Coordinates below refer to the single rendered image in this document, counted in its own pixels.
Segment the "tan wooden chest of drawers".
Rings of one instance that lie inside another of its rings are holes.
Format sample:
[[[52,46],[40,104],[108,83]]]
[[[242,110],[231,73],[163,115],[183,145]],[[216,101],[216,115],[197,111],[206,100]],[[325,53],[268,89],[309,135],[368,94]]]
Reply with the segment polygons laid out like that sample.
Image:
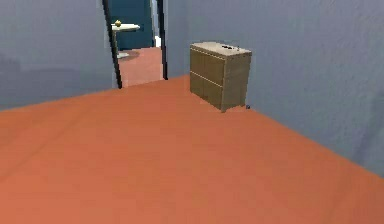
[[[190,45],[190,92],[221,112],[246,105],[252,52],[218,42]]]

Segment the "white round pedestal table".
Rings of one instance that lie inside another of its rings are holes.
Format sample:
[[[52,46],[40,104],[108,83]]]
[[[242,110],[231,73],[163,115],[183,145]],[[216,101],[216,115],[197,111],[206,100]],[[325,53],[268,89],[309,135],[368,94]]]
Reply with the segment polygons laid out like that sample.
[[[119,52],[119,49],[118,49],[118,43],[117,43],[117,33],[118,32],[131,32],[131,31],[136,31],[140,28],[139,25],[137,24],[121,24],[120,27],[117,27],[115,26],[115,24],[113,23],[111,25],[112,27],[112,35],[113,35],[113,41],[114,41],[114,44],[115,44],[115,50],[116,50],[116,54],[117,54],[117,58],[118,59],[121,59],[121,58],[125,58],[125,57],[128,57],[129,54],[128,53],[124,53],[124,52]]]

